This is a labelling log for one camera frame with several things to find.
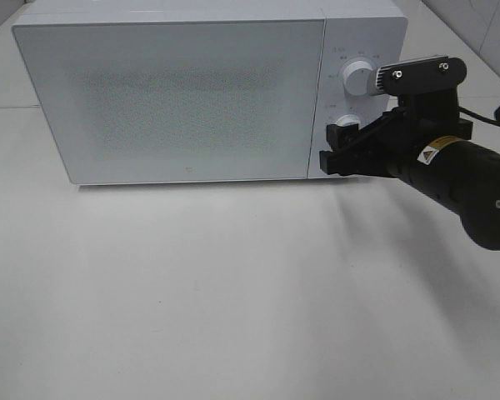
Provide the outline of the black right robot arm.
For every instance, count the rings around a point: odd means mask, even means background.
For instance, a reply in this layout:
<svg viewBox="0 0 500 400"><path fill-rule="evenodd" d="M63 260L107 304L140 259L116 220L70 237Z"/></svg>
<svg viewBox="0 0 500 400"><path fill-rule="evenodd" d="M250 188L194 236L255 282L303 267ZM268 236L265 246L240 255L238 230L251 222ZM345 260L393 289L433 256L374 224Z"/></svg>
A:
<svg viewBox="0 0 500 400"><path fill-rule="evenodd" d="M395 178L459 216L480 247L500 251L500 154L472 142L456 90L405 94L381 117L326 127L327 175Z"/></svg>

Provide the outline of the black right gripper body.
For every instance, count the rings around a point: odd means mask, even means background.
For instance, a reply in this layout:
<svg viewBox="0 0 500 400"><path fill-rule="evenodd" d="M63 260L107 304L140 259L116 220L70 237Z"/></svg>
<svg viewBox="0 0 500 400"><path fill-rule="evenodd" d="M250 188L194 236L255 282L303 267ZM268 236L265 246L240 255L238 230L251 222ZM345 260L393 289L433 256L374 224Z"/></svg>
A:
<svg viewBox="0 0 500 400"><path fill-rule="evenodd" d="M446 89L400 95L398 105L360 130L354 172L390 178L390 165L415 161L431 141L443 136L472 138L472 122L460 117L458 93Z"/></svg>

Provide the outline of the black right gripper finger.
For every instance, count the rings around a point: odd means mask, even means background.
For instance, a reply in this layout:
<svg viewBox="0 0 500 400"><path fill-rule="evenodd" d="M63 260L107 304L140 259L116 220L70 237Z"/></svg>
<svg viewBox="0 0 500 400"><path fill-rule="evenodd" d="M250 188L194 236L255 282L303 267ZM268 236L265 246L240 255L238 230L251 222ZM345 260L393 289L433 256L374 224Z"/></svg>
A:
<svg viewBox="0 0 500 400"><path fill-rule="evenodd" d="M367 137L368 132L360 129L357 123L346 126L337 124L326 126L326 139L330 148L353 148L365 142Z"/></svg>
<svg viewBox="0 0 500 400"><path fill-rule="evenodd" d="M359 153L353 151L320 151L319 165L326 174L358 174Z"/></svg>

